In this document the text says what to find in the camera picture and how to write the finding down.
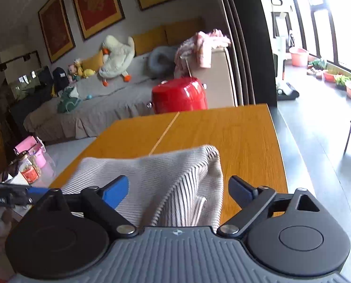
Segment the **yellow pillow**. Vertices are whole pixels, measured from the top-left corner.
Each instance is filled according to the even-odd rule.
[[[100,67],[103,66],[102,50],[99,50],[99,52],[96,55],[83,60],[81,65],[83,70],[91,69],[91,70],[94,70],[95,72],[98,72]]]
[[[136,55],[150,52],[159,46],[167,46],[165,28],[163,25],[143,34],[135,35],[132,38],[135,43]]]
[[[200,17],[167,24],[165,25],[167,43],[169,46],[181,44],[203,29],[204,21]]]

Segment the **pink clothing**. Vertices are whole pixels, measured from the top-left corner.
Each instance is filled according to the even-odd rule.
[[[195,36],[187,39],[179,46],[174,58],[174,77],[178,78],[188,75],[187,65],[182,58],[183,56],[195,52],[199,66],[201,68],[210,68],[212,49],[228,47],[230,44],[230,39],[217,29],[214,29],[208,34],[205,34],[202,31],[196,33]]]

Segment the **green cloth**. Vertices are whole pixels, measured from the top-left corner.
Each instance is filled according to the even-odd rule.
[[[60,98],[60,103],[58,104],[58,113],[69,113],[80,104],[81,99],[70,95],[73,90],[74,87],[70,86],[64,88],[63,94]]]

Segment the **yellow plush toy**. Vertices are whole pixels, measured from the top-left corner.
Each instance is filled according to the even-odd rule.
[[[82,75],[82,77],[83,77],[84,79],[86,79],[86,78],[92,76],[93,74],[95,74],[95,71],[94,71],[94,70],[85,69],[85,70],[84,70],[84,74]]]
[[[77,69],[76,73],[77,73],[77,75],[82,76],[84,74],[84,71],[82,70],[80,58],[75,59],[75,61],[73,63],[76,66],[76,69]]]

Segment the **chair leg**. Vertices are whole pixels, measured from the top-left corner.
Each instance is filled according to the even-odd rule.
[[[345,153],[346,153],[347,146],[348,146],[348,141],[350,140],[350,135],[351,135],[351,127],[350,127],[350,132],[348,133],[347,142],[346,142],[346,147],[344,148],[344,152],[343,152],[343,154],[345,154]]]

